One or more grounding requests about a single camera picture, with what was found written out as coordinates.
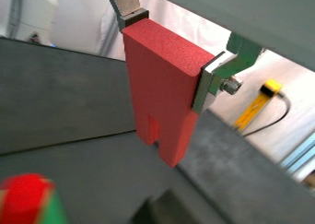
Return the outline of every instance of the red object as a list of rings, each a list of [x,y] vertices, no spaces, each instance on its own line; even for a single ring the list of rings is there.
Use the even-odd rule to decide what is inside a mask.
[[[37,174],[5,179],[1,184],[1,190],[7,193],[0,210],[0,224],[35,224],[45,192],[52,188],[53,185]]]
[[[136,133],[174,167],[182,160],[198,114],[192,100],[200,68],[214,55],[143,19],[123,30]]]

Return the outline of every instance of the metal bracket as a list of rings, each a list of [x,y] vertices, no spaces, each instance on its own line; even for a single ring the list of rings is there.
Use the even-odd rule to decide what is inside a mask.
[[[110,2],[118,15],[120,31],[136,21],[150,17],[150,11],[142,8],[139,0],[110,0]]]
[[[192,110],[200,114],[214,103],[222,91],[235,94],[243,81],[235,77],[256,63],[262,47],[235,33],[228,38],[227,50],[223,51],[203,68],[196,87]]]

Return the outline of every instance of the gray surface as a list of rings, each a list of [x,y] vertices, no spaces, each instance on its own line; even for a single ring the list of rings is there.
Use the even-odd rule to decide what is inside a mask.
[[[199,118],[182,167],[234,223],[314,223],[307,189],[210,112]]]
[[[202,223],[224,223],[192,185],[135,133],[0,157],[0,180],[39,172],[55,180],[71,223],[126,223],[143,199],[172,188]],[[199,118],[180,169],[234,224],[311,224],[315,199],[210,113]]]
[[[126,64],[0,39],[0,153],[134,130]]]
[[[315,70],[314,0],[168,0]]]
[[[144,200],[172,189],[203,224],[226,222],[192,184],[159,160],[135,133],[0,157],[0,181],[39,172],[56,184],[72,224],[127,223]]]

